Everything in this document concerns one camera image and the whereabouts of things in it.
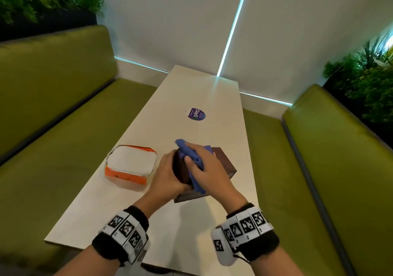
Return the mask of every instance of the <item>hand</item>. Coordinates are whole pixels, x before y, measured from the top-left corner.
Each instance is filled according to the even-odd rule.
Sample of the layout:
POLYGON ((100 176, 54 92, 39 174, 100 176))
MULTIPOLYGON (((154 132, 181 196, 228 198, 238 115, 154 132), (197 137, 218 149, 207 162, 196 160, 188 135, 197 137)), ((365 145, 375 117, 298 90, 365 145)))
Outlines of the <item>hand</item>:
POLYGON ((201 145, 190 143, 186 145, 196 151, 204 165, 204 171, 201 171, 192 159, 186 156, 184 161, 189 171, 199 185, 222 204, 228 214, 247 204, 247 199, 233 186, 215 153, 211 154, 201 145))
POLYGON ((149 190, 134 204, 134 206, 145 213, 147 218, 150 218, 155 211, 167 204, 171 199, 192 189, 191 186, 180 183, 173 173, 172 162, 175 151, 173 150, 161 158, 149 190))

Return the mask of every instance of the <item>left hand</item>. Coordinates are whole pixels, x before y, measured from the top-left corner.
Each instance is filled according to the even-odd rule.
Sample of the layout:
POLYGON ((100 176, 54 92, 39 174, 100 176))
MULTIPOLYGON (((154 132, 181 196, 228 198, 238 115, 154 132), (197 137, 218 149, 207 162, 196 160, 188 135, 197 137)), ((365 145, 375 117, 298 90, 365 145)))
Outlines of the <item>left hand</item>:
POLYGON ((149 190, 134 204, 147 218, 171 199, 192 189, 191 186, 180 183, 173 173, 172 162, 175 152, 176 150, 172 150, 161 158, 149 190))

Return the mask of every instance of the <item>orange box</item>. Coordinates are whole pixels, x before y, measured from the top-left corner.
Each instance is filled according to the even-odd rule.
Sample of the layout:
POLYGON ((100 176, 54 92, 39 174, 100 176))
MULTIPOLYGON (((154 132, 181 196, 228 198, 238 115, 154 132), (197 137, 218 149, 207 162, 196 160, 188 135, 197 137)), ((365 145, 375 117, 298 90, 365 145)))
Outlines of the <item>orange box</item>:
POLYGON ((115 148, 113 148, 111 150, 111 152, 109 152, 108 156, 105 159, 105 175, 108 177, 124 179, 124 180, 128 180, 128 181, 135 182, 138 184, 146 185, 147 184, 147 175, 145 175, 145 176, 133 175, 133 174, 126 173, 126 172, 116 171, 116 170, 108 167, 109 156, 115 151, 115 149, 117 149, 118 147, 121 147, 121 146, 127 146, 127 147, 140 149, 140 150, 144 150, 144 151, 148 151, 148 152, 154 152, 155 154, 157 154, 157 152, 155 150, 153 150, 152 148, 149 148, 149 147, 140 147, 140 146, 136 146, 136 145, 118 145, 115 148))

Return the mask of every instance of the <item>right hand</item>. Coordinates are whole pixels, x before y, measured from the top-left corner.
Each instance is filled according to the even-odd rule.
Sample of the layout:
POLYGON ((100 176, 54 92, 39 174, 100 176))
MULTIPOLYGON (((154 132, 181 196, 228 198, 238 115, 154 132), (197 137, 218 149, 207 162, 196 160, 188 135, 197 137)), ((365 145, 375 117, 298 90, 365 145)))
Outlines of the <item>right hand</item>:
POLYGON ((186 156, 184 161, 189 171, 199 185, 222 204, 228 214, 247 204, 247 199, 233 186, 215 153, 211 154, 201 145, 191 143, 186 145, 196 151, 204 165, 204 170, 201 171, 192 159, 186 156))

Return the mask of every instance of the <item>white table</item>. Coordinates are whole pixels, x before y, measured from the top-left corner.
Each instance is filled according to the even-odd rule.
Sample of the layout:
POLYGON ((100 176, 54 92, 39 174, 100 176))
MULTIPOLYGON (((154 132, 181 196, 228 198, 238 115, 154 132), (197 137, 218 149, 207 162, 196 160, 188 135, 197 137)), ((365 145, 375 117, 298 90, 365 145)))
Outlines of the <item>white table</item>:
MULTIPOLYGON (((176 139, 221 147, 237 169, 233 184, 257 204, 237 82, 175 66, 117 144, 151 147, 158 154, 157 166, 163 154, 177 148, 176 139), (186 111, 192 107, 202 110, 206 118, 188 118, 186 111)), ((146 190, 105 177, 102 162, 45 240, 84 249, 115 213, 133 204, 146 190)), ((223 267, 216 258, 210 230, 225 218, 224 209, 212 197, 170 202, 150 219, 147 233, 151 247, 143 262, 203 276, 251 274, 250 266, 242 260, 223 267)))

